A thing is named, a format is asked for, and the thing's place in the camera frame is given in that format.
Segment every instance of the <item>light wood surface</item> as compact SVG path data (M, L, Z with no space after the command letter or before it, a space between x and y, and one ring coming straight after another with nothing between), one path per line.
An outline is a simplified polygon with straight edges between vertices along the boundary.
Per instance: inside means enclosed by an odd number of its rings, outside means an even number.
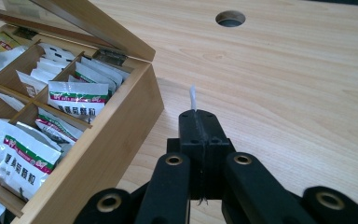
M147 182L177 117L215 113L235 148L257 156L293 193L337 189L358 202L358 7L300 0L92 1L156 50L165 110L118 184ZM235 9L236 28L215 16ZM191 223L225 223L219 202Z

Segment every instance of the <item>bamboo tea box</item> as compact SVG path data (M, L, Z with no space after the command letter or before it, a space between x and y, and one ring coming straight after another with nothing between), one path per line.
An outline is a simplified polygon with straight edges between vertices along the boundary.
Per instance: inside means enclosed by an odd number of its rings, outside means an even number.
M0 21L0 35L24 47L0 68L0 94L22 107L0 97L0 119L37 128L44 109L83 132L29 201L0 183L0 203L16 216L12 223L73 223L92 195L116 186L163 110L151 64L155 51L87 0L4 0ZM52 81L68 82L85 59L124 74L93 119L54 108L49 85L36 91L20 79L19 73L30 76L48 55L43 44L74 55ZM0 41L0 47L7 44Z

